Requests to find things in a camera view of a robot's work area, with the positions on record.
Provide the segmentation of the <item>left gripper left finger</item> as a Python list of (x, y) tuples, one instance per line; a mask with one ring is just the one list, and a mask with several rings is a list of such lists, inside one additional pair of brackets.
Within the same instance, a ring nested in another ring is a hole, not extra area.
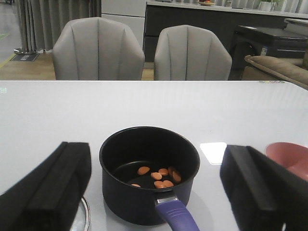
[(2, 231), (68, 231), (91, 177), (88, 143), (62, 142), (0, 197)]

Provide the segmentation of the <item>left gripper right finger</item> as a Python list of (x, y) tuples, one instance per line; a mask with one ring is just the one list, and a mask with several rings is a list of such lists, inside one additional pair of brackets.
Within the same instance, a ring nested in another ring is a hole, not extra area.
[(306, 231), (308, 183), (251, 146), (227, 145), (220, 178), (241, 231)]

